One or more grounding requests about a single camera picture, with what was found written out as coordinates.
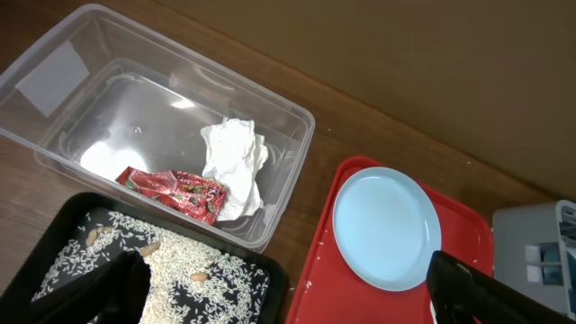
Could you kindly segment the light blue plate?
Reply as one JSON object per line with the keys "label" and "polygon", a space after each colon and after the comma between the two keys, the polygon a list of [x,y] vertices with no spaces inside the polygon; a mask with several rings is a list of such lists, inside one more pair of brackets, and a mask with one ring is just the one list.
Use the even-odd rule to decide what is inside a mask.
{"label": "light blue plate", "polygon": [[357,171],[344,182],[334,203],[332,227],[350,269],[389,292],[422,284],[442,243],[436,209],[423,188],[383,166]]}

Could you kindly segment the red snack wrapper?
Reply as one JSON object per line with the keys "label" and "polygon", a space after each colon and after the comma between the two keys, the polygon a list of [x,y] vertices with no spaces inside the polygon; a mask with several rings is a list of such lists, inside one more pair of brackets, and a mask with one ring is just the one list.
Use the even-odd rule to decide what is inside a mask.
{"label": "red snack wrapper", "polygon": [[208,225],[217,220],[229,191],[225,184],[199,175],[177,170],[146,173],[131,166],[116,182]]}

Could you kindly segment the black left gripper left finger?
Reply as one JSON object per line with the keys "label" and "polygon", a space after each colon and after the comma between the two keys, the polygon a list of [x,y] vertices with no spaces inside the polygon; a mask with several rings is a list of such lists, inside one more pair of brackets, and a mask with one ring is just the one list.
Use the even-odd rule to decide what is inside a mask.
{"label": "black left gripper left finger", "polygon": [[3,310],[3,323],[138,323],[151,272],[138,252],[115,259],[25,306]]}

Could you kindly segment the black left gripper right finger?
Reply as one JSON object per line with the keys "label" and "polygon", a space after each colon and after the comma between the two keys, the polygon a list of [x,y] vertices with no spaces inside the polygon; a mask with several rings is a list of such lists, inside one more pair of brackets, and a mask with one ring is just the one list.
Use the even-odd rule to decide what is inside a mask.
{"label": "black left gripper right finger", "polygon": [[575,324],[444,251],[433,253],[426,284],[436,324]]}

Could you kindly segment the white napkin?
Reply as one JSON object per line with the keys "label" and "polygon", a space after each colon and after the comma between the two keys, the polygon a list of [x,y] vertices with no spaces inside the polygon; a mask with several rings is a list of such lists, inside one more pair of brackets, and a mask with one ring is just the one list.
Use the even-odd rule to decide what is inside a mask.
{"label": "white napkin", "polygon": [[235,221],[252,216],[263,206],[256,176],[269,158],[265,137],[255,133],[255,123],[224,119],[206,126],[200,134],[206,145],[202,176],[228,188],[218,221]]}

